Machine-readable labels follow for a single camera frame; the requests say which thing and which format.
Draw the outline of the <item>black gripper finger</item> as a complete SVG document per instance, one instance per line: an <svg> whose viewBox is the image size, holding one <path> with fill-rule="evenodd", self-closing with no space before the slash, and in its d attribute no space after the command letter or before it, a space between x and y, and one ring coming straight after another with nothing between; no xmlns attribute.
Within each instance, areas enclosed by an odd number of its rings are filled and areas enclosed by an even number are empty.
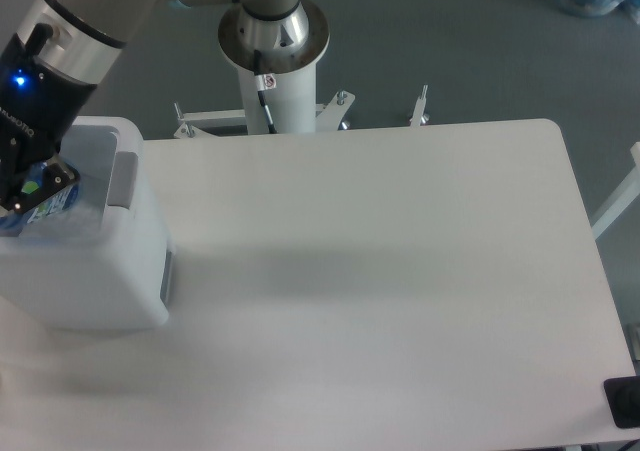
<svg viewBox="0 0 640 451"><path fill-rule="evenodd" d="M80 188L80 172L56 155L31 167L10 210L18 215L57 215L76 204Z"/></svg>

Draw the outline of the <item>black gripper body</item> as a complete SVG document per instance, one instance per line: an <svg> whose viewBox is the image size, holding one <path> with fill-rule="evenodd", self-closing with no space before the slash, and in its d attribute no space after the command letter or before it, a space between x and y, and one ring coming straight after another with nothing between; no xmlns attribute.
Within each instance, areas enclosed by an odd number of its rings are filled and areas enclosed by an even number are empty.
<svg viewBox="0 0 640 451"><path fill-rule="evenodd" d="M97 88L45 66L13 35L1 54L1 204L30 168L56 156L66 132Z"/></svg>

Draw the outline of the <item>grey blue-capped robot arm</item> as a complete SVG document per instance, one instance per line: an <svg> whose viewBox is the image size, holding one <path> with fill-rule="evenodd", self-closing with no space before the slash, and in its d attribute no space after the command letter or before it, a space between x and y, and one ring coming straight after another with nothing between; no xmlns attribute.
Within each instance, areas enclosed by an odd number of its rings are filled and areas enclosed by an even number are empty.
<svg viewBox="0 0 640 451"><path fill-rule="evenodd" d="M218 31L248 72L270 134L284 132L266 79L313 65L329 41L309 0L36 0L1 55L1 214L22 217L79 182L61 142L138 29L164 1L227 6Z"/></svg>

